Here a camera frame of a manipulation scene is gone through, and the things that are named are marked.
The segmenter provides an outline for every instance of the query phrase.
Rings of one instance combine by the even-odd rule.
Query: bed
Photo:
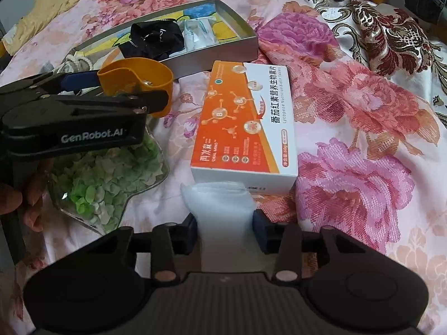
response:
[[[112,26],[191,1],[79,0],[13,56],[0,85],[37,73],[47,62],[57,66],[73,46]],[[421,80],[432,87],[438,78],[433,66],[443,64],[433,56],[440,54],[434,43],[410,17],[364,0],[222,1],[258,33],[257,62],[286,65],[291,81],[299,178],[289,195],[255,196],[259,207],[272,220],[298,221],[306,230],[333,225],[417,272],[430,290],[419,327],[446,333],[447,131],[431,97],[418,95]],[[375,56],[378,35],[365,21],[381,22],[377,32],[386,38],[396,30],[392,22],[384,27],[381,16],[401,16],[398,30],[415,29],[423,43],[400,51],[385,45]],[[202,72],[175,84],[172,110],[153,130],[171,173],[129,202],[122,225],[149,231],[187,215],[180,184],[193,183],[189,161],[208,80]],[[27,238],[30,257],[13,273],[0,274],[3,318],[19,335],[33,328],[22,300],[26,280],[97,238],[56,212],[48,198],[45,205],[44,232]],[[137,260],[143,276],[148,260]]]

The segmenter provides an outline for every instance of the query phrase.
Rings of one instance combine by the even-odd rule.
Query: human hand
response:
[[[23,220],[32,230],[41,232],[43,227],[40,214],[43,205],[42,193],[46,186],[45,172],[51,170],[52,165],[52,159],[41,161],[37,172],[31,177],[23,193],[14,190],[7,184],[0,183],[0,215],[16,210],[25,197]]]

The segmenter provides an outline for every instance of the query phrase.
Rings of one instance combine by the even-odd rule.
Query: clear plastic package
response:
[[[161,148],[146,128],[139,145],[56,158],[48,187],[61,212],[106,234],[119,226],[128,200],[160,184],[168,172]]]

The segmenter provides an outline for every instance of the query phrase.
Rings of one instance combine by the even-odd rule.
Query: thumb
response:
[[[22,193],[0,183],[0,215],[16,210],[22,203]]]

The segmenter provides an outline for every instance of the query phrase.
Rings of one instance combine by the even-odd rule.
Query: metal screw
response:
[[[292,282],[298,278],[298,275],[293,271],[283,270],[276,272],[275,277],[282,282]]]
[[[171,282],[176,279],[177,275],[172,271],[158,271],[154,277],[160,282]]]

